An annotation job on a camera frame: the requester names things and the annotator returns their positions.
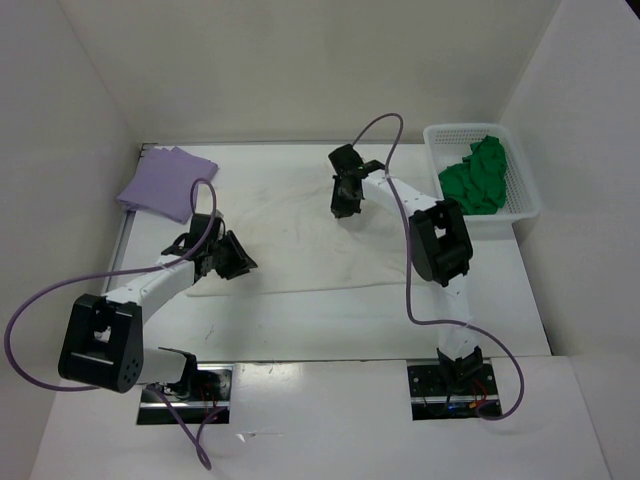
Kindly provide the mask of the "cream white t-shirt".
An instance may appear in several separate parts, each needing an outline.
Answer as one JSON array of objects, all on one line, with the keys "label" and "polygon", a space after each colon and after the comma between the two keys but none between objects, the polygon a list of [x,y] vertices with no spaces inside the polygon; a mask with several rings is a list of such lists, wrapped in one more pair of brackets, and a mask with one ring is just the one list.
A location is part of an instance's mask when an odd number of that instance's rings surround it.
[{"label": "cream white t-shirt", "polygon": [[366,200],[361,211],[335,218],[326,167],[273,183],[201,191],[197,210],[217,207],[228,229],[256,262],[250,273],[198,280],[189,297],[261,295],[402,284],[405,240],[399,212]]}]

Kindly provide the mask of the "purple t-shirt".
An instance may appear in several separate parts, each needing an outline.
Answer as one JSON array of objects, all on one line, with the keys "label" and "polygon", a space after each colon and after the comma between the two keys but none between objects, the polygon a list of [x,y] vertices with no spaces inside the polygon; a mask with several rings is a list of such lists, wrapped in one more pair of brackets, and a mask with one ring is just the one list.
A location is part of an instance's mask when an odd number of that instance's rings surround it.
[{"label": "purple t-shirt", "polygon": [[211,181],[219,166],[179,147],[152,148],[116,200],[130,211],[147,211],[184,224],[191,216],[191,187],[199,178]]}]

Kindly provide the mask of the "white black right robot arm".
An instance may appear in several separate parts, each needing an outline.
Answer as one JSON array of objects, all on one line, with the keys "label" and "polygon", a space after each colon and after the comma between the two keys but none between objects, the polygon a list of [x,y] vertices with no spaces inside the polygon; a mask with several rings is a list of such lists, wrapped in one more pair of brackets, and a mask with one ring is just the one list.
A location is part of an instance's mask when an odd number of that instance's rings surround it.
[{"label": "white black right robot arm", "polygon": [[338,171],[333,180],[334,217],[358,213],[363,200],[401,214],[407,273],[417,273],[437,286],[436,299],[448,315],[427,322],[442,328],[437,347],[439,382],[449,393],[464,391],[481,369],[483,356],[471,330],[467,275],[473,248],[460,208],[385,174],[377,161]]}]

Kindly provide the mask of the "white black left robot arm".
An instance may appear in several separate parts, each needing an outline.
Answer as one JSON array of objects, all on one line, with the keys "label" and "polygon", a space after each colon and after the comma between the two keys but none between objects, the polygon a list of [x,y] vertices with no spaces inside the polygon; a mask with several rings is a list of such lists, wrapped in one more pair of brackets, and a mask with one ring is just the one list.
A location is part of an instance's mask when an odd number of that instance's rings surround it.
[{"label": "white black left robot arm", "polygon": [[146,348],[144,325],[177,294],[209,272],[231,280],[257,267],[233,231],[207,240],[194,258],[181,260],[183,248],[172,245],[161,265],[102,296],[84,294],[71,310],[58,373],[66,380],[118,393],[135,385],[162,383],[180,400],[200,385],[196,357],[178,349]]}]

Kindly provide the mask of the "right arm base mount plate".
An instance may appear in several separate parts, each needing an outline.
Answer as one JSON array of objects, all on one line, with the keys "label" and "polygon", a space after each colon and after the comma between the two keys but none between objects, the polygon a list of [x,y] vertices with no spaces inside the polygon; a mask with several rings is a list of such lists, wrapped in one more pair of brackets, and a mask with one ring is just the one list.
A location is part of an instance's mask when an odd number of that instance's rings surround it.
[{"label": "right arm base mount plate", "polygon": [[503,414],[489,362],[459,386],[446,385],[435,361],[408,362],[407,377],[413,421],[477,418],[477,409],[492,418]]}]

